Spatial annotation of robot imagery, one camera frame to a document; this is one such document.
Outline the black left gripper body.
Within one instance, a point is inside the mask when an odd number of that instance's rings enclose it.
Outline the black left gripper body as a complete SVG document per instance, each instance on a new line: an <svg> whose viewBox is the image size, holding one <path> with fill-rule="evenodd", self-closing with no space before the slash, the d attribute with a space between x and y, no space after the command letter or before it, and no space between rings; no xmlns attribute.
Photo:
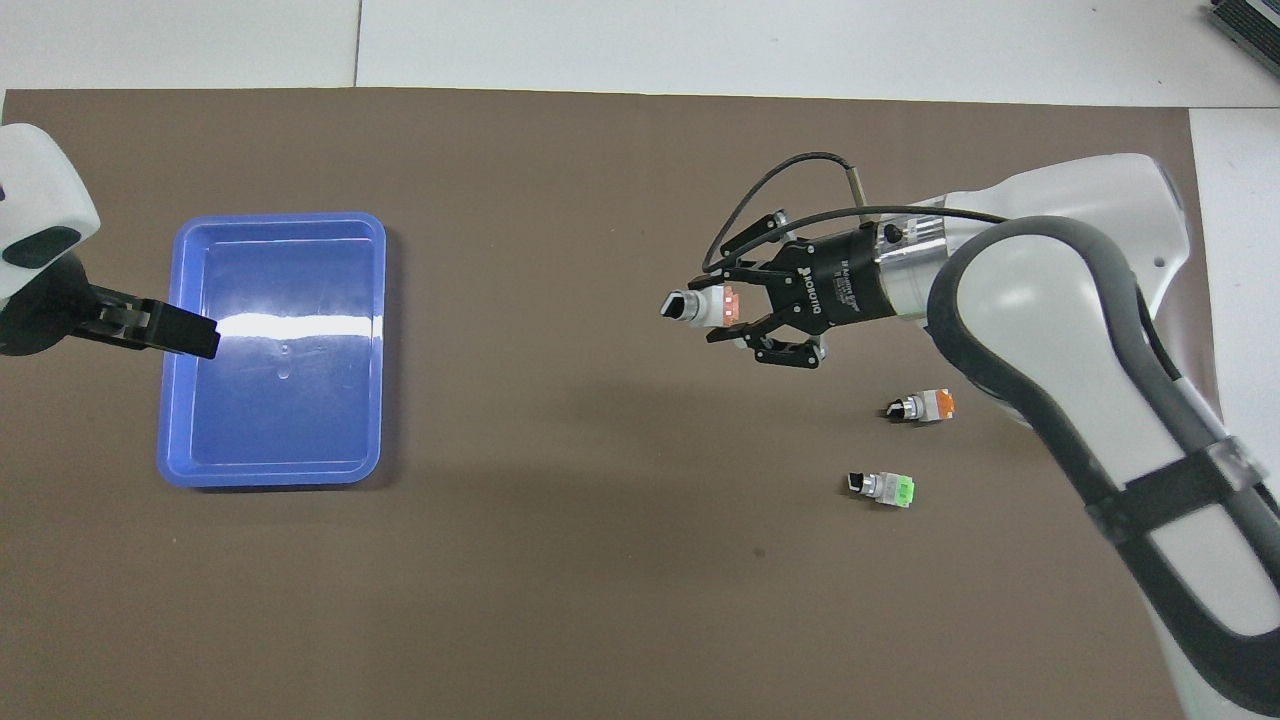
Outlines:
<svg viewBox="0 0 1280 720"><path fill-rule="evenodd" d="M29 356L96 318L97 295L82 261L68 252L12 296L1 313L1 355Z"/></svg>

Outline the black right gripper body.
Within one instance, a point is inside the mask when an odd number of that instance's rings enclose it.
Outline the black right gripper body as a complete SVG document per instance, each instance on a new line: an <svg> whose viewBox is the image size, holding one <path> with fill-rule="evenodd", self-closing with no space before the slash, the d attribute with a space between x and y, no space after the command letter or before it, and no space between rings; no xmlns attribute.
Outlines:
<svg viewBox="0 0 1280 720"><path fill-rule="evenodd" d="M774 309L795 329L827 331L888 315L870 229L788 241L774 269L790 278L774 288Z"/></svg>

